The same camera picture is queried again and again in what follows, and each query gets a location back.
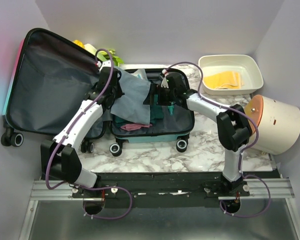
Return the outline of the grey cloth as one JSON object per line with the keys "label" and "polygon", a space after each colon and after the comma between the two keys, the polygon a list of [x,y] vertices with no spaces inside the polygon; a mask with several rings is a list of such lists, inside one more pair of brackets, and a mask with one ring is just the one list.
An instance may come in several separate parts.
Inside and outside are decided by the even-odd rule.
{"label": "grey cloth", "polygon": [[116,69],[121,72],[119,82],[124,95],[115,100],[110,113],[137,124],[148,125],[150,106],[144,105],[143,102],[148,95],[150,81],[135,77],[118,66]]}

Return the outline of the purple cloth item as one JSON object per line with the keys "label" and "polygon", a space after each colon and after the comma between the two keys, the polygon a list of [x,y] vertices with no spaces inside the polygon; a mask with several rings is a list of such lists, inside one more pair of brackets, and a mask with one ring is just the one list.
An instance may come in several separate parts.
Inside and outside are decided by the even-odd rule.
{"label": "purple cloth item", "polygon": [[150,128],[152,124],[140,124],[140,123],[127,123],[120,128],[125,131],[136,131],[141,128]]}

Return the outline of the pink and teal kids suitcase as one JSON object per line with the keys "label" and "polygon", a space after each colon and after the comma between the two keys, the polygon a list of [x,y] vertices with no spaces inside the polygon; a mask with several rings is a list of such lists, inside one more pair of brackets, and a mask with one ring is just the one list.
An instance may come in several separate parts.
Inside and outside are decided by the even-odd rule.
{"label": "pink and teal kids suitcase", "polygon": [[[3,109],[3,146],[19,147],[23,132],[55,136],[79,109],[85,94],[99,80],[93,54],[70,40],[43,28],[30,30],[20,44]],[[101,138],[106,130],[115,137],[110,152],[119,156],[123,142],[176,141],[176,149],[184,152],[195,125],[194,113],[174,105],[170,116],[161,106],[163,119],[149,128],[133,131],[121,129],[114,116],[106,111],[98,119],[81,144],[83,152],[92,152],[92,140]]]}

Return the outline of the yellow towel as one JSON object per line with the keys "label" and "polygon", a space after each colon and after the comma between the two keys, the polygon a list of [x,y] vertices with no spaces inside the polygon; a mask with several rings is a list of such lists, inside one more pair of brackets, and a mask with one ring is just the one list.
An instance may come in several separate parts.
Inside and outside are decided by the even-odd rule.
{"label": "yellow towel", "polygon": [[223,71],[214,75],[205,76],[203,82],[206,87],[214,90],[238,90],[244,86],[242,76],[237,71]]}

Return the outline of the dark teal garment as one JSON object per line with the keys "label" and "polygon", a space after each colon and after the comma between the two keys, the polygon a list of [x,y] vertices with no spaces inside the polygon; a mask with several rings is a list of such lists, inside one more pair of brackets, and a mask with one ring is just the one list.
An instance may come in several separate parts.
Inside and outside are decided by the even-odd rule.
{"label": "dark teal garment", "polygon": [[[161,106],[150,106],[150,124],[155,124],[157,120],[162,120],[164,118],[164,113]],[[114,122],[118,126],[123,126],[125,124],[135,124],[135,122],[128,121],[126,119],[120,118],[118,116],[114,116]]]}

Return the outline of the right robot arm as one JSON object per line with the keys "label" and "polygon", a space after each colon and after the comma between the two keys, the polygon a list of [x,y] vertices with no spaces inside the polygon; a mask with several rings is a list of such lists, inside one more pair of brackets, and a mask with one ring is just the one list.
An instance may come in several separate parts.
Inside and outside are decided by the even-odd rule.
{"label": "right robot arm", "polygon": [[176,73],[163,76],[161,83],[151,83],[144,105],[177,105],[197,112],[217,124],[218,139],[225,149],[220,191],[231,196],[238,190],[237,181],[242,177],[242,158],[253,131],[250,119],[241,105],[226,105],[189,89]]}

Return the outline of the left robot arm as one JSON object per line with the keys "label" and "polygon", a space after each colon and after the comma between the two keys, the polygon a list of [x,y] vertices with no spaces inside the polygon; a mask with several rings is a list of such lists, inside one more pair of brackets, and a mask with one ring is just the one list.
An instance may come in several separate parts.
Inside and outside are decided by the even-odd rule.
{"label": "left robot arm", "polygon": [[77,151],[87,133],[115,100],[124,95],[119,80],[121,73],[113,66],[100,68],[99,80],[86,93],[84,100],[66,127],[53,140],[44,140],[40,146],[41,169],[45,183],[52,190],[58,185],[49,185],[49,175],[66,183],[79,185],[91,198],[97,197],[101,185],[97,174],[83,168]]}

